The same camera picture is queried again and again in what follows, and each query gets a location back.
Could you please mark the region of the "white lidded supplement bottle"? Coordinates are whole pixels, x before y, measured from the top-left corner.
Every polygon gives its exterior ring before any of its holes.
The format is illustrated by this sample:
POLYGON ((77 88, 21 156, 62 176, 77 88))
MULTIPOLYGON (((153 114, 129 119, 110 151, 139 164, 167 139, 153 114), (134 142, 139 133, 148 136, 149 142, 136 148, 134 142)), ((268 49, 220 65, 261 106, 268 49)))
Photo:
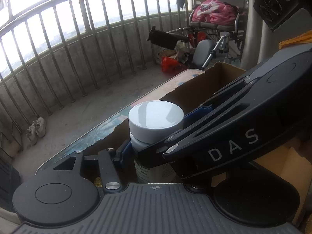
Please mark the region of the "white lidded supplement bottle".
MULTIPOLYGON (((152 100, 135 105, 129 111, 129 134, 135 153, 169 137, 183 128, 183 110, 168 101, 152 100)), ((169 164, 148 168, 134 158, 137 179, 141 183, 170 183, 176 173, 169 164)))

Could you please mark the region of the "white sneakers pair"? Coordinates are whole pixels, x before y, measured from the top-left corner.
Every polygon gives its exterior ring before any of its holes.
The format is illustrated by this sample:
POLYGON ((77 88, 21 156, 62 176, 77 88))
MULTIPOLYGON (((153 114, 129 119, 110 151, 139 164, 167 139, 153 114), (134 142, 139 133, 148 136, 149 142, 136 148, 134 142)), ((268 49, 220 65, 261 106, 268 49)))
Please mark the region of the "white sneakers pair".
POLYGON ((46 121, 44 118, 39 117, 33 121, 26 131, 27 140, 31 145, 35 145, 38 138, 45 137, 46 134, 46 121))

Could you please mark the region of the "wheelchair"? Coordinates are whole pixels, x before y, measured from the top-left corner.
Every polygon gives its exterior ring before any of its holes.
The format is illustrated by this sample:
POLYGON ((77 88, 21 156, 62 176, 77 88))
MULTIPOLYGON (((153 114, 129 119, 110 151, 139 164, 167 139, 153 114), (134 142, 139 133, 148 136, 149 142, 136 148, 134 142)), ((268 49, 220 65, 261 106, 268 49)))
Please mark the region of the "wheelchair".
POLYGON ((216 25, 192 22, 191 17, 203 0, 195 1, 187 14, 186 27, 161 31, 152 27, 148 41, 160 48, 160 57, 178 60, 187 68, 205 70, 218 56, 225 62, 239 62, 243 54, 248 16, 248 0, 219 0, 238 7, 238 15, 232 25, 216 25))

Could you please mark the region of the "seashell print table mat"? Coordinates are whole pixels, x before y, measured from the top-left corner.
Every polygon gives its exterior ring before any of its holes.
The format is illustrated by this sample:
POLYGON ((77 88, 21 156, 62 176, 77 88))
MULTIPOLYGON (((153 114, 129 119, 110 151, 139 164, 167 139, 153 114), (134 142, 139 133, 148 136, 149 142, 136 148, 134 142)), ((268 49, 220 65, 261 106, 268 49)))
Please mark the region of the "seashell print table mat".
POLYGON ((167 80, 166 82, 162 83, 161 85, 157 86, 156 88, 152 89, 151 91, 143 95, 141 98, 135 100, 128 106, 116 112, 111 117, 108 117, 108 119, 102 121, 100 124, 92 128, 87 133, 83 134, 83 136, 79 137, 77 140, 69 144, 59 153, 57 153, 56 155, 45 161, 43 164, 41 164, 40 167, 36 170, 36 172, 39 173, 45 170, 46 168, 52 166, 56 162, 60 161, 61 159, 72 154, 73 152, 76 151, 82 152, 86 148, 94 145, 96 142, 108 137, 117 126, 119 126, 122 122, 124 122, 124 120, 128 118, 130 109, 136 104, 148 100, 159 100, 165 95, 174 91, 175 88, 178 88, 182 84, 192 80, 196 76, 201 75, 203 73, 204 72, 199 69, 188 69, 179 73, 173 78, 167 80))

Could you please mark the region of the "red plastic bag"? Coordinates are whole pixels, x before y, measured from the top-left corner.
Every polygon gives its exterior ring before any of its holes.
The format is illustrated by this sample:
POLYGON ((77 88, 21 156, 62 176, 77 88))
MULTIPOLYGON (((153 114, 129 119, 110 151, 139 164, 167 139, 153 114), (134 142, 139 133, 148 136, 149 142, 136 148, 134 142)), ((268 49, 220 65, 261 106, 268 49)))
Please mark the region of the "red plastic bag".
POLYGON ((182 63, 180 63, 178 60, 170 57, 162 57, 161 60, 162 72, 167 74, 178 74, 186 69, 187 67, 182 63))

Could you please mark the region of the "pink blanket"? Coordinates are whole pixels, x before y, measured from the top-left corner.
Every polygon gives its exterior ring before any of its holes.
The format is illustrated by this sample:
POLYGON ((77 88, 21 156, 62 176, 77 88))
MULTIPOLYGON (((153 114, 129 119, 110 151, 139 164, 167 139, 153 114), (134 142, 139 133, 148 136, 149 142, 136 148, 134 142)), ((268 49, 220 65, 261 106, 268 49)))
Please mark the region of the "pink blanket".
POLYGON ((206 0, 198 5, 191 17, 192 22, 232 25, 238 15, 238 7, 219 0, 206 0))

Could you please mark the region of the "metal balcony railing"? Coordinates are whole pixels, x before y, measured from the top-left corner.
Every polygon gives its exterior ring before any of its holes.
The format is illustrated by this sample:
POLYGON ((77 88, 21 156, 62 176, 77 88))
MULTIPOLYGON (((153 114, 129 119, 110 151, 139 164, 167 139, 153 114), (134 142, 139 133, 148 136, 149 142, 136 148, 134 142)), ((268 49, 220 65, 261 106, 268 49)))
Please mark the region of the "metal balcony railing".
POLYGON ((32 121, 154 59, 152 26, 184 27, 194 0, 1 0, 1 146, 32 121))

